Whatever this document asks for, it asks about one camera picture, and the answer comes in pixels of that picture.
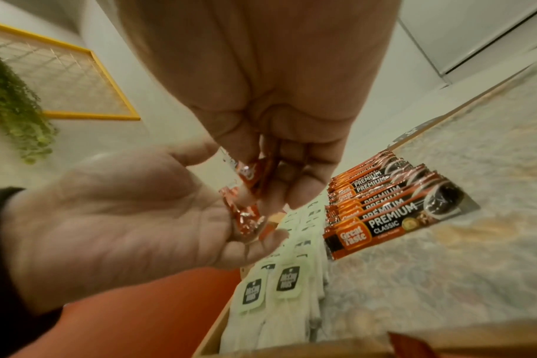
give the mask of candy wrapper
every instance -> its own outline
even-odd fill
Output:
[[[260,197],[268,182],[272,171],[276,168],[277,162],[271,158],[259,158],[250,165],[243,164],[231,158],[227,152],[222,150],[224,161],[227,162],[244,186],[253,194],[255,198]],[[247,236],[255,233],[266,221],[266,218],[258,212],[257,205],[246,208],[237,205],[237,194],[239,188],[223,188],[220,193],[227,207],[233,213],[239,231]]]

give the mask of artificial plant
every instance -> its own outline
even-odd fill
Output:
[[[57,130],[42,114],[38,96],[0,57],[0,128],[17,147],[25,163],[52,153]]]

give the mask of yellow wall frame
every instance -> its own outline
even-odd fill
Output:
[[[90,55],[93,59],[93,61],[97,64],[98,68],[101,70],[101,73],[107,78],[113,89],[117,92],[121,100],[125,103],[125,106],[129,109],[131,112],[130,115],[119,115],[119,114],[98,114],[98,113],[81,113],[81,112],[65,112],[65,111],[44,111],[44,115],[48,118],[54,118],[54,119],[102,119],[102,120],[140,120],[140,116],[133,107],[133,105],[129,102],[125,94],[122,92],[122,90],[119,88],[117,83],[114,81],[113,77],[107,72],[99,58],[97,58],[96,54],[88,49],[83,48],[80,46],[76,46],[73,44],[69,44],[67,42],[62,42],[50,37],[34,34],[29,31],[21,30],[18,28],[10,27],[7,25],[0,24],[0,30],[3,32],[8,32],[10,34],[19,35],[22,37],[31,38],[36,41],[44,42],[46,44],[55,45],[58,47],[67,48],[69,50],[74,50],[78,52],[83,52],[88,55]]]

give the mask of patterned table surface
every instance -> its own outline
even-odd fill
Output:
[[[482,209],[333,262],[317,340],[537,318],[537,64],[396,154]]]

